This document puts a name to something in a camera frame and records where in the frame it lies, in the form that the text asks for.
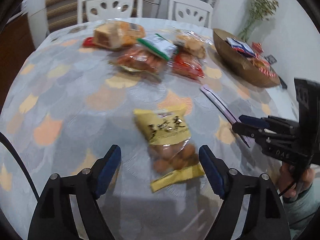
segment black cable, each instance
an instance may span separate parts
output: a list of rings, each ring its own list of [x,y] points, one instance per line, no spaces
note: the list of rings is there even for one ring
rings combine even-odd
[[[7,148],[7,150],[11,153],[13,158],[16,160],[20,168],[22,169],[23,174],[26,176],[27,181],[30,184],[30,187],[33,191],[33,194],[35,195],[37,201],[39,201],[39,195],[36,190],[35,184],[33,184],[33,181],[30,177],[30,174],[27,170],[27,168],[24,166],[23,161],[21,160],[20,156],[18,155],[17,151],[14,149],[12,144],[9,142],[9,140],[0,132],[0,142]]]
[[[307,219],[308,217],[311,217],[311,216],[312,216],[312,215],[314,215],[314,214],[316,214],[316,212],[313,212],[312,214],[308,215],[307,217],[305,217],[305,218],[303,218],[303,219],[300,219],[300,220],[298,220],[298,221],[296,221],[296,222],[294,222],[294,223],[290,224],[290,225],[289,225],[289,227],[290,227],[290,226],[292,226],[292,225],[294,225],[294,224],[297,224],[297,223],[301,222],[302,220]]]
[[[285,194],[289,189],[292,188],[292,186],[296,183],[294,180],[288,187],[286,187],[282,192],[279,193],[279,197],[281,197],[283,194]]]

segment brown wooden cabinet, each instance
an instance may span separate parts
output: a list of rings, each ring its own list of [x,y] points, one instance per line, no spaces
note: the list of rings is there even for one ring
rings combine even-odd
[[[28,16],[24,14],[8,23],[0,33],[0,113],[13,80],[33,51]]]

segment chair backrest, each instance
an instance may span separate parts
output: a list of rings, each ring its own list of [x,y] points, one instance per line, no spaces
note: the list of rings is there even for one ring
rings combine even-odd
[[[173,14],[178,22],[191,23],[198,26],[211,28],[213,8],[210,4],[200,0],[170,0],[168,19],[172,20]]]
[[[131,17],[134,0],[78,0],[78,24],[83,22],[82,10],[85,2],[85,12],[89,22]],[[142,17],[142,2],[137,3],[137,17]]]

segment table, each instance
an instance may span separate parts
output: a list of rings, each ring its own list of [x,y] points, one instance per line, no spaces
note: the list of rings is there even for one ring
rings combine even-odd
[[[212,30],[191,24],[123,20],[141,24],[147,33],[175,26],[212,39]],[[98,200],[115,238],[202,240],[222,201],[206,177],[151,193],[149,183],[157,175],[151,168],[148,144],[133,122],[133,109],[185,103],[185,119],[197,148],[207,144],[229,167],[254,176],[266,172],[273,179],[279,162],[262,155],[258,147],[249,150],[199,88],[201,83],[209,85],[238,116],[271,114],[297,120],[297,111],[280,87],[259,89],[234,76],[214,46],[204,60],[206,77],[201,83],[168,73],[161,84],[151,84],[120,73],[108,64],[117,53],[81,47],[101,23],[68,27],[46,38],[14,80],[0,116],[0,130],[19,153],[39,193],[50,174],[77,174],[118,144],[122,150],[118,178]],[[36,200],[22,171],[2,146],[0,158],[0,205],[12,226],[27,239]],[[75,207],[75,197],[70,198]],[[234,238],[241,233],[248,200],[246,196]],[[74,216],[85,238],[76,208]]]

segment blue gripper pad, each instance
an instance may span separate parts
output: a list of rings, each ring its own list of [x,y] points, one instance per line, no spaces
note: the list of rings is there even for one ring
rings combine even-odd
[[[97,189],[95,191],[97,199],[100,198],[101,195],[106,193],[112,177],[115,174],[120,162],[121,149],[119,146],[117,146],[98,176]]]
[[[218,172],[218,169],[216,168],[216,166],[211,161],[208,154],[212,154],[212,153],[211,152],[207,153],[205,148],[201,146],[199,149],[200,163],[204,169],[204,172],[208,178],[208,181],[212,187],[213,192],[216,195],[219,195],[221,199],[224,199],[226,192],[224,190],[223,178]]]
[[[247,116],[247,115],[241,115],[239,117],[239,120],[242,123],[245,123],[247,125],[251,125],[251,126],[254,126],[254,127],[257,127],[260,129],[265,129],[265,128],[268,129],[269,128],[269,124],[265,120],[260,119],[260,118]]]

